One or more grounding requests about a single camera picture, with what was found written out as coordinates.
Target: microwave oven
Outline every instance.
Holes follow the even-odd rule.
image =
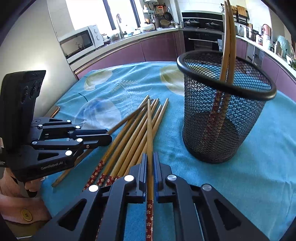
[[[68,63],[104,45],[97,25],[90,25],[59,38],[59,43]]]

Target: blue tablecloth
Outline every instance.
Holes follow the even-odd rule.
[[[182,141],[184,79],[175,62],[145,62],[91,71],[56,104],[56,116],[82,128],[111,128],[149,94],[169,104],[154,151],[172,172],[193,185],[210,183],[271,241],[278,241],[296,214],[296,104],[277,93],[266,103],[250,134],[228,162],[198,161]],[[56,187],[48,177],[42,197],[52,215],[80,194],[107,147],[99,147]],[[128,206],[125,240],[145,240],[145,204]],[[154,240],[175,240],[172,204],[155,204]]]

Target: black mesh pen holder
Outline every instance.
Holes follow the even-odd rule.
[[[177,59],[185,85],[183,141],[193,156],[208,163],[233,157],[265,102],[276,95],[266,74],[238,57],[233,84],[219,81],[222,55],[190,51]]]

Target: cutting board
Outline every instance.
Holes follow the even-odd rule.
[[[245,16],[246,18],[248,17],[247,11],[244,7],[237,5],[237,12],[239,15]]]

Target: pink sweater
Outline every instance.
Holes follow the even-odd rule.
[[[12,179],[14,175],[9,168],[4,171],[0,179],[0,213],[8,221],[30,224],[36,221],[50,220],[52,217],[41,198],[25,198],[20,194],[20,187]],[[41,179],[26,182],[25,188],[32,192],[39,191]],[[22,210],[27,209],[32,214],[32,220],[26,221],[22,217]]]

